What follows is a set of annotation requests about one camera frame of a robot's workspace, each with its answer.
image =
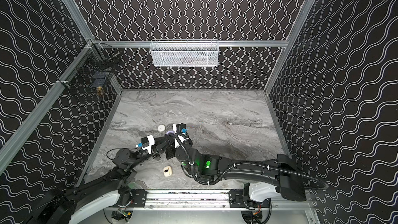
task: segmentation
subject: white mesh basket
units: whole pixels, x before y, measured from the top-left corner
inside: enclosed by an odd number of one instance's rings
[[[218,65],[218,40],[152,40],[149,51],[155,66]]]

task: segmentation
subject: white puck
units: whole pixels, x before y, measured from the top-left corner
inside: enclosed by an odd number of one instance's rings
[[[164,132],[164,130],[166,130],[166,127],[164,126],[164,124],[161,124],[160,126],[158,126],[159,132]]]

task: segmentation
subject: robotic arm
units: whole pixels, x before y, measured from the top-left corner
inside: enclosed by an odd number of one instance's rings
[[[150,158],[160,160],[177,158],[185,174],[203,185],[214,185],[221,179],[256,181],[244,186],[243,201],[246,206],[258,206],[267,198],[281,195],[291,201],[305,201],[306,189],[326,189],[328,184],[316,177],[302,174],[286,155],[266,161],[235,160],[217,155],[201,154],[192,148],[186,125],[174,124],[173,131],[164,137],[152,135],[141,138],[137,151],[120,149],[112,159],[116,165],[107,175],[65,192],[51,190],[46,194],[24,223],[75,224],[104,207],[130,202],[131,191],[127,184],[137,172],[133,169]],[[323,186],[305,187],[303,178],[315,180]]]

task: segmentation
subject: black corrugated tube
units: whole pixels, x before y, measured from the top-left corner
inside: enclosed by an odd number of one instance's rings
[[[235,163],[234,165],[232,165],[232,166],[230,166],[229,168],[227,168],[224,172],[222,172],[221,175],[219,175],[214,181],[211,181],[211,182],[210,182],[210,181],[207,181],[206,183],[205,183],[205,182],[201,182],[201,181],[199,181],[199,180],[197,179],[197,177],[196,177],[196,175],[195,175],[194,162],[193,162],[191,156],[189,155],[187,149],[184,147],[184,145],[182,144],[182,142],[180,141],[180,139],[179,139],[178,137],[176,137],[176,140],[177,140],[178,144],[181,146],[181,148],[182,148],[182,150],[184,151],[184,153],[186,154],[186,156],[187,156],[187,158],[188,158],[188,162],[189,162],[189,164],[191,165],[192,178],[193,178],[197,183],[202,184],[202,185],[214,185],[214,184],[218,183],[219,181],[221,181],[221,179],[224,177],[224,175],[225,175],[230,169],[236,168],[237,166],[240,166],[240,165],[251,165],[251,166],[258,166],[258,167],[267,168],[267,169],[270,169],[270,170],[275,170],[275,171],[282,172],[282,173],[286,173],[286,174],[296,175],[296,176],[299,176],[299,177],[308,178],[308,179],[311,179],[311,180],[315,180],[315,181],[317,181],[317,182],[319,182],[319,183],[321,183],[321,184],[324,185],[323,187],[322,187],[322,186],[304,187],[305,189],[327,189],[327,188],[329,187],[329,185],[328,185],[327,182],[325,182],[325,181],[323,181],[323,180],[321,180],[321,179],[319,179],[319,178],[317,178],[317,177],[312,177],[312,176],[310,176],[310,175],[306,175],[306,174],[303,174],[303,173],[300,173],[300,172],[296,172],[296,171],[294,171],[294,170],[282,169],[282,168],[278,168],[278,167],[275,167],[275,166],[269,166],[269,165],[266,165],[266,164],[263,164],[263,163],[257,163],[257,162],[240,162],[240,163]]]

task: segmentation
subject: metal rod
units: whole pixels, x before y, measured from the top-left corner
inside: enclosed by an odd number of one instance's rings
[[[0,174],[7,168],[8,164],[13,160],[15,155],[19,152],[26,140],[30,137],[34,129],[41,122],[43,117],[50,110],[57,98],[65,90],[65,87],[60,81],[65,81],[72,71],[84,58],[85,54],[91,50],[91,41],[88,41],[86,46],[77,55],[73,62],[67,67],[65,72],[59,77],[59,80],[49,89],[41,101],[36,105],[32,112],[26,117],[14,134],[8,139],[6,144],[0,150]]]
[[[265,87],[266,93],[271,92],[271,89],[272,89],[283,65],[285,64],[287,56],[289,55],[293,45],[295,44],[296,39],[300,34],[301,28],[304,25],[304,23],[308,17],[308,14],[309,14],[312,6],[314,5],[314,3],[315,3],[315,0],[304,0],[304,2],[302,3],[301,10],[297,15],[295,23],[294,23],[294,25],[288,35],[288,38],[287,38],[289,43],[286,46],[286,48],[279,54],[278,60],[275,64],[275,67],[272,70],[271,76],[268,79],[268,82]]]
[[[86,39],[86,41],[89,39],[94,39],[94,35],[88,27],[81,11],[77,7],[75,0],[62,0],[62,2],[65,4],[70,16],[72,17],[73,21],[75,21],[76,26],[79,28],[80,33]]]
[[[101,132],[100,132],[100,134],[99,134],[99,136],[97,138],[97,142],[94,145],[94,148],[91,151],[90,156],[88,157],[87,163],[84,166],[82,174],[80,175],[80,178],[77,181],[76,187],[78,187],[83,180],[86,180],[87,173],[89,172],[89,170],[91,169],[91,166],[93,165],[93,162],[94,162],[94,160],[95,160],[95,158],[97,156],[97,153],[98,153],[98,151],[99,151],[99,149],[101,147],[101,144],[102,144],[102,141],[103,141],[103,139],[104,139],[104,137],[106,135],[106,132],[108,131],[108,128],[109,128],[109,126],[110,126],[110,124],[112,122],[113,116],[115,115],[117,106],[119,105],[121,98],[122,98],[122,95],[119,93],[117,95],[117,97],[116,97],[115,102],[113,103],[111,111],[109,112],[108,118],[106,119],[105,124],[102,127],[102,130],[101,130]]]
[[[290,151],[289,151],[289,149],[287,147],[286,139],[283,136],[283,132],[282,132],[281,126],[279,125],[278,118],[276,117],[276,113],[275,113],[275,111],[273,109],[271,99],[269,98],[269,95],[267,93],[265,93],[265,96],[266,96],[266,102],[267,102],[267,105],[268,105],[268,109],[269,109],[269,112],[270,112],[271,117],[272,117],[272,121],[274,122],[276,133],[278,134],[279,141],[281,142],[281,145],[282,145],[283,152],[285,153],[285,155],[287,155],[290,158],[292,158],[292,155],[290,154]]]
[[[112,47],[149,47],[150,41],[94,41],[95,43],[108,44]],[[218,41],[219,47],[287,47],[285,40],[269,41]]]

